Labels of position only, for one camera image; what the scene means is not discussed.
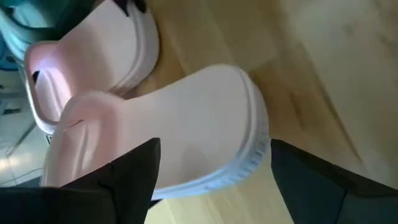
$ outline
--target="white tile floor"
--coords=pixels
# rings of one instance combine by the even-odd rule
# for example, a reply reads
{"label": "white tile floor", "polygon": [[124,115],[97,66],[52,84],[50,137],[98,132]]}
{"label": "white tile floor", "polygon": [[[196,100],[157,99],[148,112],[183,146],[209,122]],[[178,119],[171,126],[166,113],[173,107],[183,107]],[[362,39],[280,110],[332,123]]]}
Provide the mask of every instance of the white tile floor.
{"label": "white tile floor", "polygon": [[[1,117],[0,187],[10,187],[41,176],[49,144],[38,127],[27,133],[33,123],[29,109]],[[18,142],[24,133],[27,135]]]}

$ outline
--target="pink slide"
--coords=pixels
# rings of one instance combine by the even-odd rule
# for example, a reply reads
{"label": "pink slide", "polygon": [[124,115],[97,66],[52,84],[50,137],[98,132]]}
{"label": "pink slide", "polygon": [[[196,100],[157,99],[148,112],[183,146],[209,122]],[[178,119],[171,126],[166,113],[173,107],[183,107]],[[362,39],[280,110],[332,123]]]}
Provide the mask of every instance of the pink slide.
{"label": "pink slide", "polygon": [[151,138],[161,144],[152,199],[211,192],[257,169],[270,144],[266,106],[248,75],[229,65],[131,100],[79,94],[62,112],[42,185],[66,185]]}
{"label": "pink slide", "polygon": [[159,53],[154,18],[132,1],[127,14],[106,0],[60,41],[29,48],[26,88],[36,123],[45,133],[53,134],[71,97],[88,90],[122,95],[150,74]]}

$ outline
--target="shoe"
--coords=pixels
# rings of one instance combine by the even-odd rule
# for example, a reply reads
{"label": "shoe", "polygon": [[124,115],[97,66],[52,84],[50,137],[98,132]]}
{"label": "shoe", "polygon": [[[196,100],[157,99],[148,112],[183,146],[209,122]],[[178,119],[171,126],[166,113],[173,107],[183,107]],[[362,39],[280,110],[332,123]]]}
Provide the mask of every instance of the shoe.
{"label": "shoe", "polygon": [[132,1],[126,10],[129,16],[107,0],[60,41],[29,48],[27,95],[42,131],[53,134],[71,97],[88,90],[122,95],[150,74],[159,53],[154,19]]}
{"label": "shoe", "polygon": [[162,147],[153,200],[211,192],[257,169],[270,143],[266,106],[248,75],[229,65],[131,100],[100,91],[73,97],[42,185],[67,185],[151,138]]}

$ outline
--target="light wood floor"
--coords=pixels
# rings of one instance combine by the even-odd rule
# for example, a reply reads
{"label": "light wood floor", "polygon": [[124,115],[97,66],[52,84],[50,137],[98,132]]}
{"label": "light wood floor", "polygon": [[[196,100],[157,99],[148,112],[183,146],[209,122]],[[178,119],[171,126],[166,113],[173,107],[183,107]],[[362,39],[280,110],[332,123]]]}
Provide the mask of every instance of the light wood floor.
{"label": "light wood floor", "polygon": [[[131,96],[239,65],[262,91],[273,138],[398,189],[397,1],[147,1],[159,64]],[[247,181],[164,200],[146,223],[292,223],[269,153]]]}

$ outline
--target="wooden floor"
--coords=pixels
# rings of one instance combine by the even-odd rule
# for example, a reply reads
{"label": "wooden floor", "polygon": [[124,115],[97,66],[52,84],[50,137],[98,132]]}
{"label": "wooden floor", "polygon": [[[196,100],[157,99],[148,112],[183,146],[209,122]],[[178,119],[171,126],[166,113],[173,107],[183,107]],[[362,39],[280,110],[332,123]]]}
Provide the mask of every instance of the wooden floor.
{"label": "wooden floor", "polygon": [[[273,138],[398,189],[398,1],[147,2],[160,59],[131,96],[239,65],[262,91]],[[164,200],[146,223],[292,223],[270,159],[237,186]]]}

